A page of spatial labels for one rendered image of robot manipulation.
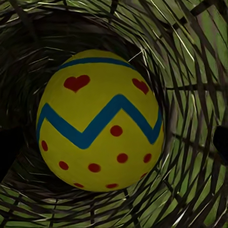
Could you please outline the easter egg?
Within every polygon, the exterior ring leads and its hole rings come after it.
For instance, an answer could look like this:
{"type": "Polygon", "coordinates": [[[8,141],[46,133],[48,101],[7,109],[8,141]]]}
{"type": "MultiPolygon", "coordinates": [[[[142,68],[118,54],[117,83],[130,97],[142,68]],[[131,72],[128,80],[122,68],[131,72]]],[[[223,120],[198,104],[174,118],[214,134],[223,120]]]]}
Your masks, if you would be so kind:
{"type": "Polygon", "coordinates": [[[164,147],[164,122],[143,76],[120,56],[88,49],[47,83],[37,112],[37,143],[62,181],[94,192],[143,180],[164,147]]]}

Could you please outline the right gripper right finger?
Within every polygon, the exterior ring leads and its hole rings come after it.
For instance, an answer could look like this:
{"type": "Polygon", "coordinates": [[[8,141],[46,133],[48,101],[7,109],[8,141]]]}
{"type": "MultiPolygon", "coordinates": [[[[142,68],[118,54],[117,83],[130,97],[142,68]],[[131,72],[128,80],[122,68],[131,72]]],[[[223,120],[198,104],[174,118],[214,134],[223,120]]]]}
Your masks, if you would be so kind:
{"type": "Polygon", "coordinates": [[[216,127],[213,144],[228,164],[228,128],[222,126],[216,127]]]}

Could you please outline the wicker basket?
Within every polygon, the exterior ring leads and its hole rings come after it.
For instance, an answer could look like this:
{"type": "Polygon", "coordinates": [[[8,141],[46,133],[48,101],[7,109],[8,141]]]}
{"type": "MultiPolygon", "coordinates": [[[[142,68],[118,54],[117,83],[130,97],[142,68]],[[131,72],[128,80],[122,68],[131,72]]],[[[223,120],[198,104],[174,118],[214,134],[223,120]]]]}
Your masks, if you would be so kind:
{"type": "MultiPolygon", "coordinates": [[[[226,220],[228,219],[228,204],[226,206],[226,201],[227,201],[227,194],[228,194],[228,164],[225,162],[219,151],[215,148],[212,140],[212,127],[213,127],[213,120],[214,116],[216,119],[216,124],[217,126],[222,126],[228,128],[228,82],[224,81],[223,73],[228,76],[228,72],[224,68],[220,58],[219,58],[219,51],[217,47],[217,41],[216,41],[216,34],[215,34],[215,25],[218,28],[217,24],[214,21],[214,15],[213,15],[213,9],[212,5],[217,8],[218,12],[222,15],[223,19],[227,22],[228,24],[228,8],[226,6],[226,1],[224,0],[201,0],[201,2],[198,5],[195,5],[192,3],[190,0],[186,0],[193,4],[193,8],[191,10],[188,10],[188,8],[185,6],[185,4],[181,0],[174,0],[175,4],[168,0],[161,0],[165,6],[165,8],[170,12],[167,13],[163,11],[162,9],[158,8],[154,3],[150,4],[146,0],[138,0],[140,4],[143,7],[138,6],[137,4],[133,3],[132,0],[122,0],[122,2],[126,5],[123,6],[122,4],[119,3],[120,0],[112,0],[112,6],[109,6],[104,2],[104,0],[98,0],[101,3],[103,3],[106,7],[111,8],[110,12],[103,9],[100,5],[95,4],[92,0],[85,0],[84,3],[89,3],[93,4],[96,6],[100,11],[104,12],[106,15],[101,14],[98,10],[94,10],[92,8],[90,9],[83,9],[81,7],[72,7],[68,6],[67,0],[63,0],[64,4],[54,4],[56,2],[60,2],[61,0],[54,0],[49,3],[42,3],[44,0],[38,0],[34,2],[26,2],[26,1],[19,1],[19,0],[0,0],[0,5],[4,4],[6,2],[10,2],[11,7],[5,8],[5,9],[0,9],[0,17],[4,17],[4,19],[0,20],[0,34],[3,33],[5,30],[10,29],[10,28],[15,28],[15,30],[12,30],[5,34],[5,36],[0,38],[0,48],[2,48],[6,53],[4,56],[0,59],[0,66],[6,59],[6,57],[9,55],[10,58],[6,61],[6,63],[2,66],[0,69],[0,75],[5,71],[5,76],[2,80],[2,83],[0,84],[0,110],[4,109],[6,111],[6,117],[8,120],[8,128],[12,128],[11,122],[12,122],[12,116],[14,119],[15,126],[22,127],[25,132],[28,134],[28,136],[31,138],[30,143],[28,142],[28,139],[25,137],[24,133],[23,136],[25,138],[25,146],[21,149],[19,152],[18,156],[16,157],[15,161],[22,167],[24,168],[23,164],[20,162],[24,162],[27,165],[30,165],[30,162],[25,158],[23,154],[29,155],[30,157],[36,159],[38,162],[36,166],[34,167],[34,170],[30,174],[29,179],[27,180],[26,178],[22,177],[13,167],[9,170],[11,173],[19,176],[20,178],[24,179],[25,181],[22,181],[9,173],[6,174],[2,182],[0,183],[0,194],[5,195],[7,197],[10,197],[13,201],[14,204],[10,204],[5,202],[1,197],[0,197],[0,205],[9,208],[9,211],[6,212],[4,210],[0,209],[0,215],[4,217],[3,221],[0,223],[0,228],[54,228],[53,223],[59,223],[59,222],[69,222],[68,224],[58,226],[57,228],[65,228],[66,226],[70,226],[73,224],[78,224],[81,222],[90,222],[90,225],[86,226],[85,228],[95,228],[95,226],[102,226],[107,222],[110,222],[115,219],[119,219],[116,223],[113,224],[110,228],[126,228],[129,224],[134,222],[134,228],[141,228],[140,223],[144,221],[147,217],[151,217],[152,214],[158,209],[158,207],[148,216],[146,216],[144,219],[139,221],[141,218],[142,214],[146,209],[148,209],[159,197],[161,197],[165,192],[170,191],[171,195],[169,199],[164,203],[165,205],[163,206],[161,212],[157,216],[155,222],[153,223],[151,228],[171,228],[173,225],[175,225],[178,222],[178,225],[176,228],[222,228],[226,220]],[[180,11],[183,15],[181,19],[179,19],[175,12],[172,11],[172,9],[168,6],[171,5],[173,8],[176,10],[180,11]],[[126,10],[129,10],[134,18],[136,19],[136,22],[133,20],[129,19],[124,12],[121,10],[119,7],[122,6],[126,10]],[[155,13],[148,7],[148,5],[154,7],[157,9],[164,20],[166,21],[163,22],[160,18],[155,16],[155,13]],[[45,6],[53,6],[52,8],[45,7],[45,6]],[[132,9],[136,10],[141,18],[144,20],[146,25],[151,29],[152,33],[148,31],[148,29],[144,26],[144,24],[141,22],[141,20],[138,18],[139,15],[134,13],[132,9]],[[34,12],[29,12],[28,10],[34,10],[34,9],[39,9],[34,12]],[[80,12],[76,10],[86,10],[86,11],[95,11],[97,14],[88,12],[80,12]],[[213,42],[214,42],[214,48],[211,47],[210,42],[208,41],[206,35],[204,34],[204,28],[203,28],[203,17],[202,13],[204,11],[207,11],[210,15],[210,22],[211,22],[211,30],[213,34],[213,42]],[[11,19],[11,16],[17,13],[17,15],[11,19]],[[120,18],[116,17],[114,15],[116,13],[120,18]],[[169,16],[175,21],[175,24],[172,26],[170,22],[165,19],[163,16],[163,13],[166,16],[169,16]],[[134,22],[136,25],[140,25],[140,27],[143,29],[143,33],[139,32],[133,25],[133,27],[129,26],[124,19],[121,17],[121,15],[124,16],[130,23],[134,22]],[[142,14],[146,17],[148,17],[157,27],[158,31],[161,34],[161,37],[158,36],[158,34],[150,27],[149,23],[143,18],[142,14]],[[108,22],[104,20],[106,18],[108,22]],[[117,25],[121,27],[126,33],[129,32],[132,35],[134,35],[139,43],[135,43],[133,39],[128,35],[128,37],[131,39],[127,39],[123,37],[121,34],[117,33],[116,30],[114,30],[115,27],[111,25],[113,23],[114,25],[117,25]],[[21,33],[17,36],[13,36],[19,29],[28,29],[28,31],[21,33]],[[137,31],[139,35],[134,33],[133,30],[137,31]],[[188,41],[192,45],[193,48],[193,55],[190,53],[190,51],[187,49],[185,43],[181,40],[181,34],[180,34],[180,29],[181,31],[185,34],[187,37],[188,41]],[[192,30],[196,33],[196,35],[199,37],[200,41],[200,46],[201,46],[201,51],[198,49],[196,43],[194,42],[193,39],[193,34],[192,30]],[[45,38],[51,38],[47,37],[47,35],[51,35],[57,32],[61,31],[67,31],[67,39],[45,39],[45,38]],[[73,36],[74,34],[69,34],[71,31],[75,32],[89,32],[94,34],[100,39],[99,44],[95,44],[97,47],[93,47],[87,44],[83,44],[74,40],[69,39],[69,36],[73,36]],[[180,48],[181,48],[181,54],[183,57],[181,57],[179,51],[177,50],[174,42],[174,36],[173,36],[173,31],[176,33],[176,35],[179,38],[180,42],[180,48]],[[103,36],[100,36],[96,33],[102,33],[103,36]],[[8,41],[14,40],[18,37],[24,36],[26,34],[29,34],[29,36],[19,40],[18,42],[10,45],[15,46],[18,44],[22,44],[16,48],[20,48],[22,46],[26,46],[28,44],[31,44],[35,42],[33,45],[26,47],[14,54],[10,53],[10,50],[5,47],[5,43],[8,41]],[[142,35],[146,36],[151,45],[148,44],[148,42],[142,37],[142,35]],[[59,43],[64,43],[64,44],[72,44],[76,45],[79,47],[83,48],[88,48],[88,49],[103,49],[101,47],[101,44],[104,45],[104,47],[112,52],[115,53],[112,48],[106,43],[108,42],[111,46],[115,47],[119,51],[123,52],[120,50],[117,46],[112,44],[109,40],[105,38],[105,36],[108,36],[112,41],[114,41],[118,46],[123,48],[129,57],[129,60],[132,61],[134,64],[135,69],[143,76],[147,84],[149,85],[150,89],[154,93],[154,96],[157,100],[157,103],[160,107],[160,111],[162,114],[162,119],[163,119],[163,110],[165,110],[165,134],[164,134],[164,147],[163,151],[155,164],[155,166],[152,168],[152,170],[147,174],[147,176],[142,180],[138,181],[135,189],[133,190],[132,195],[129,197],[128,191],[126,188],[119,189],[118,191],[106,191],[106,192],[94,192],[94,191],[88,191],[88,190],[83,190],[80,188],[75,188],[75,189],[61,189],[61,186],[70,186],[70,184],[65,183],[62,181],[57,175],[55,175],[51,170],[40,170],[46,174],[35,174],[35,170],[38,167],[39,162],[45,163],[43,157],[41,156],[41,152],[39,149],[32,148],[31,145],[33,143],[36,144],[36,146],[39,147],[37,143],[37,136],[35,136],[31,130],[29,129],[29,125],[36,130],[36,124],[37,122],[32,122],[32,111],[36,111],[36,116],[38,112],[38,107],[39,107],[39,100],[42,97],[42,94],[44,92],[44,88],[40,90],[38,87],[39,82],[44,82],[44,81],[49,81],[51,78],[49,77],[49,73],[55,73],[58,68],[61,65],[48,65],[44,66],[40,69],[37,69],[33,71],[35,68],[40,67],[41,65],[45,64],[48,61],[57,61],[57,62],[66,62],[66,60],[56,60],[56,59],[45,59],[49,56],[42,57],[40,59],[35,60],[38,56],[41,54],[55,54],[55,53],[69,53],[72,51],[69,50],[63,50],[59,48],[54,48],[54,47],[45,47],[45,48],[53,48],[53,49],[58,49],[58,50],[45,50],[45,51],[40,51],[37,52],[36,54],[32,55],[31,57],[28,57],[22,64],[19,63],[19,60],[23,59],[24,57],[27,57],[28,55],[34,53],[35,51],[41,49],[38,48],[34,51],[31,51],[27,54],[24,54],[27,50],[32,48],[35,45],[39,45],[39,42],[42,39],[45,39],[45,41],[53,41],[53,42],[59,42],[59,43]],[[147,48],[141,43],[142,40],[145,42],[147,45],[147,48]],[[168,50],[166,46],[166,42],[169,44],[169,46],[172,48],[174,51],[176,60],[173,58],[172,54],[168,50]],[[162,44],[162,47],[165,49],[167,55],[165,55],[160,47],[160,43],[162,44]],[[187,52],[193,59],[193,62],[195,63],[195,69],[196,69],[196,79],[197,82],[195,85],[192,85],[190,75],[192,73],[187,67],[186,60],[185,60],[185,53],[183,47],[186,48],[187,52]],[[208,66],[207,62],[207,57],[205,53],[205,48],[210,52],[210,54],[216,59],[217,61],[217,68],[218,68],[218,79],[214,75],[214,73],[211,71],[210,67],[208,66]],[[161,66],[164,68],[162,65],[161,61],[157,57],[156,53],[159,53],[161,58],[163,59],[163,62],[166,63],[170,67],[171,75],[172,75],[172,81],[174,88],[168,88],[167,87],[167,82],[163,79],[162,77],[162,70],[161,66]],[[146,53],[152,60],[152,66],[155,71],[155,75],[152,73],[152,71],[149,69],[148,65],[148,59],[146,57],[146,53]],[[153,59],[152,53],[158,60],[158,65],[156,64],[155,60],[153,59]],[[201,58],[204,64],[204,69],[205,69],[205,74],[206,77],[204,76],[203,72],[199,68],[199,62],[198,62],[198,57],[197,55],[201,58]],[[179,68],[180,75],[177,73],[177,71],[174,69],[172,66],[170,57],[173,59],[177,67],[179,68]],[[180,68],[180,62],[179,59],[181,60],[182,64],[186,67],[187,75],[188,75],[188,82],[190,85],[186,86],[184,84],[183,76],[184,73],[182,72],[180,68]],[[35,62],[39,61],[39,63],[35,64],[34,66],[30,67],[28,70],[26,70],[26,67],[30,64],[33,64],[35,62]],[[5,77],[9,70],[15,65],[18,65],[18,68],[16,68],[11,75],[5,80],[5,77]],[[160,66],[161,64],[161,66],[160,66]],[[13,95],[14,95],[14,84],[16,83],[18,77],[22,73],[22,71],[25,71],[25,73],[21,76],[21,78],[18,80],[22,80],[25,76],[26,79],[23,82],[23,85],[16,97],[16,100],[18,96],[20,95],[19,99],[19,105],[18,108],[13,107],[13,95]],[[30,73],[32,72],[40,72],[43,71],[39,76],[33,78],[30,73]],[[39,80],[41,76],[43,75],[44,72],[47,72],[48,74],[48,79],[44,80],[39,80]],[[204,84],[202,82],[202,78],[205,79],[206,83],[204,84]],[[181,86],[178,86],[177,79],[181,81],[181,86]],[[28,108],[28,98],[26,98],[26,101],[24,103],[24,108],[22,108],[22,95],[23,95],[23,88],[25,85],[25,82],[27,78],[30,77],[32,81],[27,85],[31,86],[28,92],[28,95],[30,92],[36,87],[38,94],[35,98],[35,105],[36,108],[33,108],[33,95],[36,93],[34,92],[32,94],[32,99],[31,99],[31,105],[30,108],[28,108]],[[216,80],[216,84],[213,82],[213,77],[216,80]],[[8,82],[14,78],[12,86],[9,90],[7,99],[4,102],[4,107],[1,107],[1,100],[3,98],[3,95],[5,93],[5,90],[8,86],[8,82]],[[172,103],[170,106],[167,90],[174,90],[174,94],[172,97],[172,103]],[[186,96],[186,108],[185,112],[183,111],[183,105],[182,105],[182,93],[183,91],[185,92],[186,96]],[[192,92],[192,97],[193,97],[193,109],[192,113],[190,112],[190,107],[189,107],[189,95],[190,91],[192,92]],[[218,104],[218,98],[217,98],[217,91],[220,91],[222,93],[223,97],[223,102],[225,105],[225,110],[223,114],[223,119],[222,119],[222,124],[220,125],[220,119],[219,119],[219,104],[218,104]],[[199,94],[199,101],[201,104],[200,108],[200,114],[198,112],[198,107],[197,107],[197,102],[196,102],[196,93],[198,92],[199,94]],[[206,106],[206,100],[207,100],[207,93],[209,92],[210,95],[210,100],[212,104],[212,113],[211,113],[211,118],[210,122],[208,119],[208,111],[207,111],[207,106],[206,106]],[[176,102],[175,102],[175,94],[179,103],[179,114],[178,110],[176,107],[176,102]],[[186,119],[188,115],[188,109],[190,112],[190,123],[187,129],[186,125],[186,119]],[[198,119],[198,127],[197,131],[195,133],[194,130],[194,125],[193,125],[193,115],[194,115],[194,109],[196,110],[196,115],[198,119]],[[18,110],[19,113],[19,124],[17,120],[15,119],[15,114],[14,111],[18,110]],[[182,125],[182,131],[181,135],[177,135],[177,129],[176,129],[176,119],[178,116],[178,122],[179,122],[179,116],[180,116],[180,111],[183,117],[183,125],[182,125]],[[203,120],[205,120],[206,126],[207,126],[207,137],[206,141],[204,142],[203,135],[202,135],[202,125],[203,125],[203,120]],[[186,137],[183,137],[183,132],[184,128],[186,128],[186,137]],[[194,140],[191,141],[191,130],[193,130],[194,134],[194,140]],[[168,163],[167,171],[163,175],[161,173],[162,168],[164,167],[164,164],[169,156],[170,153],[170,147],[171,147],[171,142],[173,137],[178,139],[180,141],[179,145],[179,151],[178,155],[172,162],[172,156],[173,152],[170,157],[170,161],[168,163]],[[202,139],[202,145],[199,144],[200,142],[200,137],[202,139]],[[212,150],[210,150],[210,142],[212,143],[212,150]],[[184,148],[183,151],[183,158],[182,158],[182,164],[177,172],[177,166],[178,166],[178,161],[181,155],[181,152],[184,148]],[[187,156],[190,152],[190,150],[193,148],[192,152],[192,157],[191,157],[191,163],[186,170],[185,170],[185,165],[186,165],[186,160],[187,156]],[[26,152],[26,149],[28,149],[33,155],[30,153],[26,152]],[[194,170],[194,164],[195,164],[195,159],[199,155],[199,153],[202,153],[202,159],[201,159],[201,164],[200,164],[200,170],[195,177],[194,181],[191,183],[192,175],[193,175],[193,170],[194,170]],[[208,158],[211,157],[213,159],[212,163],[212,171],[210,175],[207,177],[206,180],[204,180],[205,175],[206,175],[206,170],[207,170],[207,161],[208,158]],[[160,161],[162,159],[161,163],[161,169],[159,170],[159,165],[160,161]],[[225,171],[225,176],[223,180],[223,184],[220,187],[220,189],[216,191],[217,187],[217,182],[219,178],[219,170],[220,170],[220,165],[224,165],[226,167],[225,171]],[[171,184],[168,182],[169,178],[169,173],[173,169],[173,167],[176,165],[175,168],[175,173],[174,173],[174,178],[171,184]],[[175,189],[172,188],[174,184],[174,180],[176,176],[179,174],[181,170],[181,175],[180,175],[180,181],[175,187],[175,189]],[[156,171],[157,175],[155,179],[153,179],[149,184],[145,185],[152,173],[156,171]],[[187,190],[184,193],[183,197],[179,195],[181,192],[181,185],[189,172],[189,179],[188,179],[188,185],[187,185],[187,190]],[[149,195],[147,195],[152,188],[155,180],[160,176],[161,181],[156,187],[156,189],[151,192],[149,195]],[[41,181],[35,181],[31,180],[32,177],[35,177],[41,181]],[[199,207],[193,211],[196,203],[198,202],[204,188],[206,187],[208,181],[211,179],[211,184],[210,184],[210,192],[206,196],[206,198],[202,201],[202,203],[199,205],[199,207]],[[191,191],[192,187],[194,186],[195,182],[198,180],[197,188],[196,188],[196,195],[194,196],[194,199],[190,202],[187,203],[188,200],[188,195],[189,192],[191,191]],[[38,182],[42,183],[47,183],[50,184],[54,187],[57,187],[58,189],[48,189],[45,186],[39,184],[38,182]],[[15,197],[10,195],[5,188],[11,189],[17,193],[19,193],[19,197],[15,197]],[[133,207],[133,202],[136,200],[136,198],[147,188],[148,190],[142,197],[142,200],[135,206],[133,207]],[[154,197],[155,194],[160,192],[164,188],[168,188],[165,190],[162,194],[160,194],[157,198],[155,198],[152,202],[152,198],[154,197]],[[95,197],[103,195],[107,193],[106,196],[95,199],[95,197]],[[118,199],[118,200],[112,200],[116,196],[124,193],[124,198],[123,199],[118,199]],[[219,198],[220,199],[218,202],[218,210],[217,210],[217,216],[215,223],[212,223],[209,227],[207,227],[204,224],[205,218],[208,216],[209,212],[211,211],[212,207],[214,206],[214,203],[216,200],[219,198]],[[28,200],[23,199],[22,197],[25,196],[33,201],[35,203],[29,202],[28,200]],[[58,201],[63,201],[63,200],[70,200],[67,202],[63,203],[58,203],[58,201]],[[111,203],[117,202],[124,200],[125,201],[118,207],[118,205],[115,204],[113,207],[111,207],[109,210],[104,211],[99,214],[95,214],[101,207],[105,207],[111,203]],[[138,213],[144,202],[146,202],[149,199],[148,203],[145,205],[145,207],[138,213]],[[175,207],[175,209],[165,218],[163,218],[161,221],[162,215],[165,213],[165,211],[168,209],[172,201],[176,199],[178,202],[178,205],[175,207]],[[56,203],[48,203],[47,201],[55,201],[56,203]],[[84,203],[77,204],[79,201],[84,201],[84,203]],[[27,210],[24,208],[19,207],[18,205],[28,205],[30,208],[33,208],[33,210],[27,210]],[[71,208],[68,209],[47,209],[44,207],[41,207],[41,205],[47,205],[47,206],[71,206],[71,208]],[[87,207],[87,209],[82,210],[82,211],[72,211],[73,209],[80,208],[80,207],[87,207]],[[115,216],[117,213],[121,211],[128,210],[129,212],[115,216]],[[18,215],[14,215],[13,212],[21,212],[25,214],[29,214],[31,216],[34,216],[35,218],[23,218],[18,215]],[[79,217],[84,214],[90,213],[90,216],[87,218],[75,218],[79,217]],[[53,216],[51,218],[47,218],[42,216],[41,214],[52,214],[53,216]],[[68,214],[68,216],[65,216],[63,218],[55,218],[55,214],[68,214]],[[100,221],[101,218],[110,215],[105,220],[100,221]],[[131,215],[131,219],[123,224],[115,226],[118,222],[126,218],[128,215],[131,215]],[[30,222],[33,224],[40,225],[42,227],[30,227],[30,226],[6,226],[8,221],[26,221],[30,222]],[[50,225],[45,226],[40,223],[37,223],[37,221],[49,221],[50,225]],[[6,226],[6,227],[5,227],[6,226]]],[[[77,0],[80,4],[83,4],[83,0],[77,0]]],[[[124,53],[124,52],[123,52],[124,53]]],[[[116,54],[116,53],[115,53],[116,54]]],[[[164,70],[167,72],[167,69],[164,68],[164,70]]],[[[167,74],[169,74],[167,72],[167,74]]],[[[185,76],[185,75],[184,75],[185,76]]],[[[16,101],[15,100],[15,101],[16,101]]],[[[0,124],[0,131],[3,131],[3,128],[0,124]]],[[[46,164],[46,163],[45,163],[46,164]]],[[[24,168],[25,169],[25,168],[24,168]]]]}

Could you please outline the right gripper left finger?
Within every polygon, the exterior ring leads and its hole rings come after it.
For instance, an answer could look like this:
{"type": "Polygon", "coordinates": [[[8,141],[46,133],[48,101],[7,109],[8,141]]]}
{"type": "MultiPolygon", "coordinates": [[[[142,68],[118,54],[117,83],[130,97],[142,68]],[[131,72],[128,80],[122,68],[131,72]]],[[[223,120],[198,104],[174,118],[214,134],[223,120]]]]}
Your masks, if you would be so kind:
{"type": "Polygon", "coordinates": [[[0,183],[25,146],[25,138],[21,128],[19,125],[0,131],[0,183]]]}

